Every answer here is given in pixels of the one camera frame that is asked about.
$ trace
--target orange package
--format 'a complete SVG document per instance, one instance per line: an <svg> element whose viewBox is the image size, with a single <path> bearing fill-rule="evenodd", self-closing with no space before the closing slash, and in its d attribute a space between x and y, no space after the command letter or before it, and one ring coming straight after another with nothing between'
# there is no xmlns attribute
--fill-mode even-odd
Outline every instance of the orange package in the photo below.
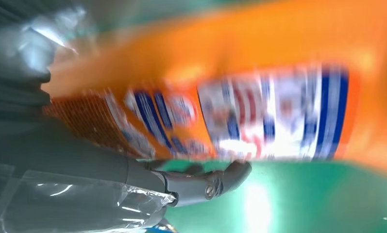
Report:
<svg viewBox="0 0 387 233"><path fill-rule="evenodd" d="M85 55L56 57L46 112L145 158L387 172L387 1L282 0L136 31L72 41Z"/></svg>

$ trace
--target green table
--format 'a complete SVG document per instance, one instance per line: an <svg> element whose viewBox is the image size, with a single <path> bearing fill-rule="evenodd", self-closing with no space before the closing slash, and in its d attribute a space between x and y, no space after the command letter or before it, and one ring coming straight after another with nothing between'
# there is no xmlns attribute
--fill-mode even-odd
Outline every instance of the green table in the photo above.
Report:
<svg viewBox="0 0 387 233"><path fill-rule="evenodd" d="M254 163L236 191L166 218L182 233L387 233L387 179L342 164Z"/></svg>

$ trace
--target blue stripe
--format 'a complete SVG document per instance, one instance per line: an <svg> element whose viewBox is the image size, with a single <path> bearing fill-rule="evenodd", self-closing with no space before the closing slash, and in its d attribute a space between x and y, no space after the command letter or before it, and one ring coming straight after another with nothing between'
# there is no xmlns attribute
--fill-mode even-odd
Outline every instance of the blue stripe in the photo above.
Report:
<svg viewBox="0 0 387 233"><path fill-rule="evenodd" d="M322 150L323 140L325 138L326 119L328 117L329 76L329 70L324 70L322 72L322 96L320 103L319 132L316 151L313 157L314 159L321 157L320 152Z"/></svg>
<svg viewBox="0 0 387 233"><path fill-rule="evenodd" d="M334 153L336 152L336 149L340 140L340 135L342 134L343 121L345 120L346 103L348 99L348 88L349 88L348 73L347 71L343 70L341 72L341 78L340 78L339 108L337 112L337 123L335 128L333 144L331 147L331 151L328 155L328 159L332 158Z"/></svg>
<svg viewBox="0 0 387 233"><path fill-rule="evenodd" d="M221 84L222 86L222 95L223 95L223 99L227 102L230 101L230 97L231 97L231 94L230 94L230 91L229 91L229 84L227 82L223 82Z"/></svg>
<svg viewBox="0 0 387 233"><path fill-rule="evenodd" d="M163 231L154 227L146 228L146 230L148 230L149 233L171 233L169 231Z"/></svg>
<svg viewBox="0 0 387 233"><path fill-rule="evenodd" d="M272 117L267 116L263 119L263 131L266 141L275 140L276 130L275 130L275 121Z"/></svg>
<svg viewBox="0 0 387 233"><path fill-rule="evenodd" d="M262 80L261 81L261 88L262 88L262 97L266 100L269 99L270 95L270 83L269 80Z"/></svg>
<svg viewBox="0 0 387 233"><path fill-rule="evenodd" d="M122 135L125 137L126 141L131 141L132 140L132 136L130 133L128 133L127 131L125 130L121 130L122 131Z"/></svg>
<svg viewBox="0 0 387 233"><path fill-rule="evenodd" d="M168 110L166 109L165 99L163 98L162 93L156 92L154 94L154 98L155 98L157 109L159 110L160 118L162 119L164 126L167 129L173 129Z"/></svg>
<svg viewBox="0 0 387 233"><path fill-rule="evenodd" d="M135 99L139 108L142 119L145 122L149 132L161 143L165 144L168 148L172 148L162 125L160 124L159 117L157 116L156 109L154 107L152 98L149 94L144 92L135 92Z"/></svg>
<svg viewBox="0 0 387 233"><path fill-rule="evenodd" d="M187 154L187 149L183 146L181 141L177 137L171 137L172 143L175 145L178 152Z"/></svg>
<svg viewBox="0 0 387 233"><path fill-rule="evenodd" d="M239 133L239 127L237 125L236 116L230 115L228 122L228 133L229 133L229 139L232 140L239 140L240 139L240 133Z"/></svg>
<svg viewBox="0 0 387 233"><path fill-rule="evenodd" d="M305 144L310 144L314 139L318 130L318 123L315 117L305 116L305 124L303 128L302 141Z"/></svg>

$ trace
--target screw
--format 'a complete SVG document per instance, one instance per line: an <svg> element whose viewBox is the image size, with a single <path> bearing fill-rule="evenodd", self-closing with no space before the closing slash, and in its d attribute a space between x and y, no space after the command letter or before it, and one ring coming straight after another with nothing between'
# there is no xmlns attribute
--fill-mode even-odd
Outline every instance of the screw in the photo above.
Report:
<svg viewBox="0 0 387 233"><path fill-rule="evenodd" d="M205 189L206 198L211 199L215 195L215 188L212 185L208 185Z"/></svg>

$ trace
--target transparent plastic sheet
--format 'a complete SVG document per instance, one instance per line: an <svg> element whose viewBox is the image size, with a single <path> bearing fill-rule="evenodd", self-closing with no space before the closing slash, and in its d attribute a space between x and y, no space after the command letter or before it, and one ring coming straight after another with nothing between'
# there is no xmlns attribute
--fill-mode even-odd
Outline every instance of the transparent plastic sheet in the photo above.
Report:
<svg viewBox="0 0 387 233"><path fill-rule="evenodd" d="M83 7L68 3L49 6L49 9L45 7L44 10L34 2L26 5L20 3L19 11L14 10L18 6L16 3L16 6L10 3L9 9L3 7L1 10L8 11L8 14L24 15L26 19L17 23L12 20L0 23L0 63L34 76L38 72L49 72L49 64L53 62L56 50L61 56L65 53L77 55L68 38L91 24L91 19L86 17Z"/></svg>
<svg viewBox="0 0 387 233"><path fill-rule="evenodd" d="M123 183L27 171L0 164L5 233L123 233L149 226L172 195Z"/></svg>

